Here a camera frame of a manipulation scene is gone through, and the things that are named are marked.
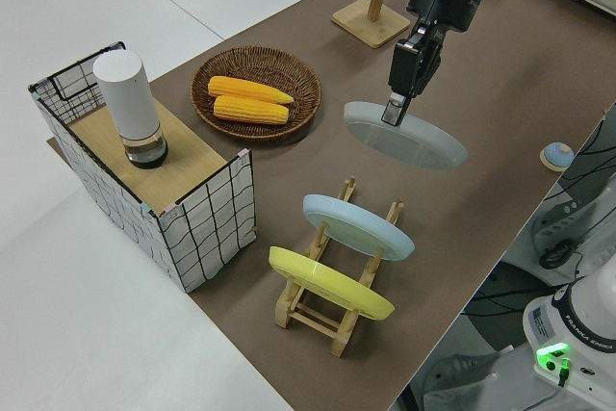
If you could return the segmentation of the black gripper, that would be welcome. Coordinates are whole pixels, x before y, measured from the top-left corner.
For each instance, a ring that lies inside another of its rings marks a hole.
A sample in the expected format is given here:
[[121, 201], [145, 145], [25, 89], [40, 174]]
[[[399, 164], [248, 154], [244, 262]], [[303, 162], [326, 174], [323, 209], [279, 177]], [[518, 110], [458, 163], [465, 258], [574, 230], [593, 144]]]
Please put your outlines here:
[[410, 98], [420, 95], [441, 63], [449, 30], [465, 32], [481, 0], [409, 0], [407, 11], [417, 17], [409, 36], [397, 42], [388, 84], [392, 93], [381, 121], [400, 126]]

